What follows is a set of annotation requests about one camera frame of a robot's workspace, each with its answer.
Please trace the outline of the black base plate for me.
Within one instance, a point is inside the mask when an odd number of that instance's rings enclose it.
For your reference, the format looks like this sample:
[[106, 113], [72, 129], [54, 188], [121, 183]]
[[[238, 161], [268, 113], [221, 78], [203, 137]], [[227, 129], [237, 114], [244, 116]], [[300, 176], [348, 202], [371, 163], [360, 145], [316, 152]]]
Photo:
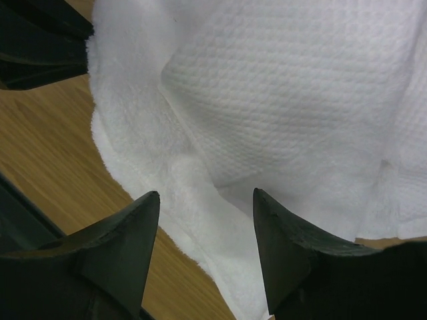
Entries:
[[38, 249], [65, 236], [4, 175], [1, 176], [1, 253]]

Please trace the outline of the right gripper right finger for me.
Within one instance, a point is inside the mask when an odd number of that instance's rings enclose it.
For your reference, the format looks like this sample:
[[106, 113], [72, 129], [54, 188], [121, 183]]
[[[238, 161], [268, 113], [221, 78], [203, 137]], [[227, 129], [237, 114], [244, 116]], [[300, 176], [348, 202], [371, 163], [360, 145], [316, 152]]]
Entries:
[[426, 244], [373, 249], [334, 236], [261, 189], [254, 229], [276, 319], [425, 319]]

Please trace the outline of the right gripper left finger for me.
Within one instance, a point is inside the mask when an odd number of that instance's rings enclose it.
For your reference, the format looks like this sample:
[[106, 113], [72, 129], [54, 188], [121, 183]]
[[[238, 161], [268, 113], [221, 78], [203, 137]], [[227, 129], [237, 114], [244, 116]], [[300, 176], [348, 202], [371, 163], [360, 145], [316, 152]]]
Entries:
[[141, 307], [159, 220], [146, 193], [76, 233], [1, 256], [2, 319], [149, 319]]

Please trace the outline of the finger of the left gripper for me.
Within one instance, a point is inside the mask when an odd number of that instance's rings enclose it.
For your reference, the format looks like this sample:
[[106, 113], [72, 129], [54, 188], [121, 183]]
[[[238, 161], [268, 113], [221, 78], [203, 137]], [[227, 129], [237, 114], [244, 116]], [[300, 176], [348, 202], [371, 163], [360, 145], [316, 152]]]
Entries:
[[2, 50], [79, 50], [92, 24], [66, 1], [2, 1]]
[[50, 47], [1, 46], [1, 89], [30, 90], [87, 73], [86, 47], [79, 42]]

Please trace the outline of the white towel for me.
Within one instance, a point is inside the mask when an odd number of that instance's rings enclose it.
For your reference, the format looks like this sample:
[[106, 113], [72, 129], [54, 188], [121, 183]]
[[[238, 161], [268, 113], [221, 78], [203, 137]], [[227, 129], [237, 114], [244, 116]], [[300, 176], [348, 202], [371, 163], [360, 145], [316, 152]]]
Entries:
[[96, 1], [93, 139], [133, 198], [267, 319], [252, 193], [341, 238], [426, 234], [425, 1]]

